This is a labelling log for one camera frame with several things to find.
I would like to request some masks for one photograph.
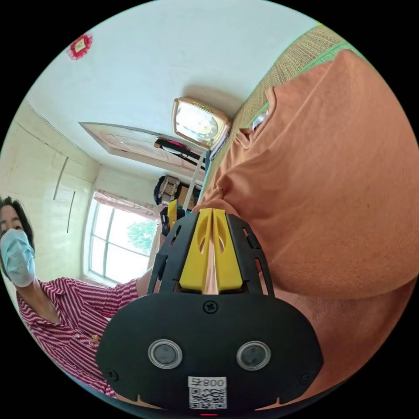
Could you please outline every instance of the orange sweater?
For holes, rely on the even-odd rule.
[[[390,88],[351,51],[267,97],[268,117],[240,130],[194,212],[246,220],[275,295],[311,321],[325,364],[301,400],[364,365],[410,298],[419,151]]]

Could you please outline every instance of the window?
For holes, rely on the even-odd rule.
[[[98,203],[90,236],[89,270],[120,284],[142,276],[156,231],[152,220]]]

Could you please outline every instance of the label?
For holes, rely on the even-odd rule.
[[[227,409],[226,377],[188,377],[191,409]]]

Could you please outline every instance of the face mask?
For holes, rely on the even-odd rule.
[[[23,230],[8,230],[0,239],[0,252],[5,274],[17,287],[27,287],[34,281],[34,249]]]

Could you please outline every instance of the sticker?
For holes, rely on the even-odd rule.
[[[72,60],[78,60],[87,54],[88,50],[92,46],[92,35],[84,34],[77,38],[67,50],[67,54]]]
[[[227,409],[226,377],[188,377],[191,409]]]

